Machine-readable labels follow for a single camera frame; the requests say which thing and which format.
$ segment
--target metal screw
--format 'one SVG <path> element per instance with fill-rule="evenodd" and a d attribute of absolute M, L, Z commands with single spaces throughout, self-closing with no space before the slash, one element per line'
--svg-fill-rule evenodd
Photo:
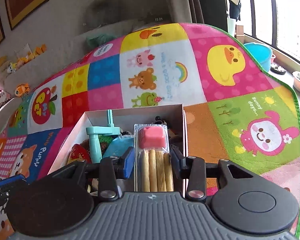
<path fill-rule="evenodd" d="M 100 193 L 100 196 L 103 198 L 114 198 L 116 193 L 112 190 L 104 190 Z"/>
<path fill-rule="evenodd" d="M 191 190 L 188 192 L 188 195 L 192 198 L 202 198 L 204 193 L 201 190 Z"/>

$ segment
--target pink bunny cartoon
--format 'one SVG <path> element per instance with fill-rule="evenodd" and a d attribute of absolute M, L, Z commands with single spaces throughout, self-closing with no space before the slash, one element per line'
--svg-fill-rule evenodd
<path fill-rule="evenodd" d="M 154 60 L 155 56 L 149 53 L 150 50 L 146 49 L 145 51 L 138 53 L 138 55 L 136 55 L 135 57 L 127 59 L 128 67 L 152 67 L 153 64 L 151 63 L 151 61 Z"/>
<path fill-rule="evenodd" d="M 240 140 L 247 152 L 252 151 L 256 156 L 261 152 L 267 156 L 274 156 L 282 152 L 286 144 L 290 144 L 300 131 L 297 127 L 283 130 L 279 125 L 280 115 L 275 111 L 265 111 L 268 117 L 253 120 L 247 130 L 242 130 Z"/>

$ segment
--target rainbow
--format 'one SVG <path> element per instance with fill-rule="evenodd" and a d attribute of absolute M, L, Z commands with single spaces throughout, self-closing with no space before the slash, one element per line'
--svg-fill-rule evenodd
<path fill-rule="evenodd" d="M 180 83 L 186 81 L 187 77 L 188 77 L 188 70 L 185 67 L 185 65 L 183 65 L 180 62 L 176 62 L 176 68 L 180 70 L 181 72 L 181 76 L 179 77 L 179 81 Z"/>

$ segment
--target window frame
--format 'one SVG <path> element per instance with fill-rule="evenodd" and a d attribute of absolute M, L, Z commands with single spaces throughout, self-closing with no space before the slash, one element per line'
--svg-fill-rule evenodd
<path fill-rule="evenodd" d="M 300 60 L 296 59 L 295 57 L 293 57 L 293 55 L 285 52 L 284 50 L 278 48 L 278 45 L 277 45 L 277 43 L 278 43 L 278 17 L 277 17 L 277 3 L 276 3 L 276 0 L 271 0 L 271 7 L 272 7 L 272 43 L 271 44 L 257 38 L 257 36 L 256 36 L 256 11 L 255 11 L 254 0 L 250 0 L 250 4 L 251 4 L 252 35 L 249 35 L 249 34 L 246 34 L 246 33 L 244 35 L 252 37 L 252 38 L 254 38 L 258 41 L 261 41 L 261 42 L 271 46 L 272 48 L 280 51 L 281 53 L 287 55 L 288 57 L 292 58 L 293 60 L 295 60 L 296 62 L 298 62 L 300 64 Z"/>

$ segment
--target teal plastic toy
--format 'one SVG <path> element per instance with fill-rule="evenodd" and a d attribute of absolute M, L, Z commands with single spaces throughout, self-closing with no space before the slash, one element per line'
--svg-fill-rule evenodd
<path fill-rule="evenodd" d="M 107 110 L 108 125 L 87 127 L 89 135 L 90 157 L 92 163 L 99 163 L 102 159 L 101 147 L 98 135 L 120 135 L 120 127 L 115 127 L 113 123 L 112 110 Z"/>

